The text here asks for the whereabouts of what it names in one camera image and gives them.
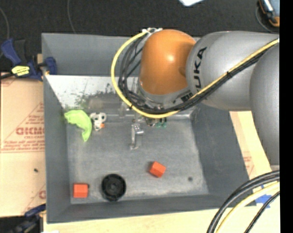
black wire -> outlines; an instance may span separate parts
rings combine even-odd
[[[253,189],[256,187],[259,187],[261,185],[265,185],[267,183],[273,182],[273,181],[280,181],[280,172],[274,171],[270,172],[261,176],[258,176],[257,178],[253,180],[249,180],[245,184],[241,185],[239,188],[237,188],[223,203],[223,205],[219,208],[218,212],[213,217],[207,233],[213,233],[220,221],[221,216],[225,212],[225,210],[232,205],[236,200],[240,199],[244,194],[248,194],[249,192],[252,192]]]
[[[262,213],[265,211],[265,209],[267,208],[267,206],[270,203],[272,203],[279,195],[280,195],[280,191],[276,192],[273,196],[271,196],[268,199],[268,201],[266,201],[264,203],[264,205],[260,208],[260,210],[255,215],[255,217],[253,218],[253,220],[251,221],[251,223],[249,224],[249,226],[247,227],[247,229],[245,230],[244,233],[249,233],[250,232],[250,230],[253,228],[253,226],[255,225],[255,223],[258,221],[258,219],[260,218],[260,216],[262,215]]]
[[[6,79],[6,78],[9,78],[9,77],[12,77],[12,76],[14,76],[13,73],[3,74],[3,75],[0,76],[0,80]]]

yellow cable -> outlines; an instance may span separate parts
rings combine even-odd
[[[145,117],[150,117],[150,118],[158,118],[159,119],[159,118],[169,117],[169,116],[174,115],[178,111],[168,112],[168,113],[164,113],[164,114],[149,114],[149,113],[143,112],[143,111],[139,110],[138,108],[136,108],[135,106],[133,106],[133,104],[123,95],[122,91],[117,86],[117,83],[116,83],[116,80],[115,80],[115,66],[116,66],[116,62],[117,62],[117,59],[118,59],[119,55],[125,49],[125,47],[127,47],[131,42],[133,42],[134,40],[138,39],[139,37],[145,35],[146,33],[148,33],[148,32],[147,31],[141,32],[141,33],[135,35],[134,37],[130,38],[116,52],[116,54],[114,56],[114,59],[112,61],[112,66],[111,66],[112,84],[113,84],[113,86],[115,88],[115,91],[117,92],[118,96],[125,102],[125,104],[127,104],[130,108],[132,108],[137,113],[139,113],[139,114],[141,114],[141,115],[143,115]]]
[[[279,39],[274,40],[268,44],[266,44],[265,46],[261,47],[260,49],[256,50],[255,52],[253,52],[252,54],[250,54],[248,57],[244,58],[241,62],[239,62],[238,64],[236,64],[235,66],[233,66],[230,70],[228,70],[226,73],[223,73],[219,78],[217,78],[216,80],[212,81],[210,84],[208,84],[207,86],[205,86],[203,89],[201,89],[199,92],[197,92],[195,95],[193,95],[190,99],[195,98],[196,96],[200,95],[201,93],[203,93],[204,91],[206,91],[207,89],[209,89],[211,86],[213,86],[215,83],[219,82],[219,80],[221,80],[222,78],[224,78],[226,75],[228,75],[230,72],[234,71],[235,69],[237,69],[238,67],[240,67],[241,65],[243,65],[244,63],[246,63],[247,61],[251,60],[253,57],[255,57],[256,55],[260,54],[261,52],[265,51],[266,49],[272,47],[273,45],[277,44],[279,42]]]
[[[221,224],[219,225],[218,229],[216,230],[216,233],[220,233],[220,231],[223,229],[223,226],[227,223],[228,219],[230,217],[232,217],[241,208],[248,205],[250,202],[256,200],[257,198],[263,196],[264,194],[269,193],[269,192],[276,190],[276,189],[280,189],[280,182],[271,184],[271,185],[261,189],[260,191],[257,191],[255,193],[251,194],[250,196],[248,196],[247,198],[245,198],[244,200],[239,202],[222,220]]]
[[[143,112],[141,110],[139,110],[138,108],[136,108],[135,106],[133,106],[133,104],[123,95],[122,91],[119,89],[116,80],[115,80],[115,66],[116,66],[116,62],[118,60],[119,55],[121,54],[121,52],[125,49],[125,47],[127,47],[131,42],[133,42],[134,40],[138,39],[139,37],[145,35],[146,33],[148,33],[148,31],[143,31],[135,36],[133,36],[132,38],[130,38],[129,40],[127,40],[120,48],[119,50],[116,52],[113,61],[112,61],[112,66],[111,66],[111,79],[112,79],[112,84],[115,88],[116,93],[118,94],[118,96],[124,101],[125,104],[127,104],[130,108],[132,108],[135,112],[141,114],[144,117],[149,117],[149,118],[155,118],[155,119],[160,119],[160,118],[165,118],[165,117],[169,117],[172,116],[176,113],[178,113],[180,110],[177,111],[172,111],[172,112],[168,112],[168,113],[164,113],[164,114],[150,114],[150,113],[146,113]],[[279,42],[279,39],[274,40],[268,44],[266,44],[265,46],[263,46],[262,48],[260,48],[259,50],[253,52],[252,54],[250,54],[248,57],[246,57],[245,59],[243,59],[241,62],[239,62],[238,64],[236,64],[234,67],[232,67],[228,72],[224,73],[223,75],[221,75],[219,78],[217,78],[216,80],[214,80],[213,82],[211,82],[209,85],[205,86],[203,89],[201,89],[199,92],[197,92],[195,95],[193,95],[190,99],[195,98],[196,96],[200,95],[201,93],[203,93],[204,91],[206,91],[208,88],[210,88],[212,85],[214,85],[216,82],[218,82],[221,78],[225,77],[228,73],[232,72],[233,70],[237,69],[239,66],[241,66],[242,64],[246,63],[248,60],[250,60],[251,58],[253,58],[254,56],[260,54],[261,52],[263,52],[264,50],[268,49],[269,47],[275,45],[276,43]]]

gray bin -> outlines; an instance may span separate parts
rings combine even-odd
[[[142,124],[142,145],[130,150],[132,111],[118,115],[110,67],[127,37],[42,34],[43,58],[54,57],[59,75],[44,80],[47,222],[141,216],[219,207],[248,180],[229,112],[199,104],[171,116],[165,129]],[[106,127],[87,142],[64,112],[105,112]],[[166,166],[161,178],[149,166]],[[101,180],[117,173],[127,184],[117,202],[102,197]],[[88,183],[86,199],[73,183]]]

blue clamp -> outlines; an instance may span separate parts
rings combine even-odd
[[[18,56],[14,48],[14,43],[12,38],[2,43],[1,50],[4,56],[8,58],[9,60],[11,60],[13,64],[12,72],[18,78],[23,77],[23,78],[30,78],[30,79],[36,79],[36,80],[42,81],[43,74],[41,69],[39,68],[41,66],[47,66],[49,68],[50,74],[57,74],[57,65],[53,57],[46,58],[45,62],[41,64],[35,63],[33,59],[27,61],[26,63],[23,63],[23,61]],[[22,71],[14,72],[13,69],[17,66],[21,66],[19,70],[22,70]]]

small toy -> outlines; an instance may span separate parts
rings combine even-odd
[[[165,173],[166,167],[158,162],[153,162],[149,172],[158,178]]]
[[[84,199],[88,196],[88,184],[74,183],[73,184],[73,197],[76,199]]]
[[[94,121],[94,129],[99,131],[100,129],[104,128],[104,122],[107,119],[107,115],[103,112],[100,113],[92,113],[89,116]]]

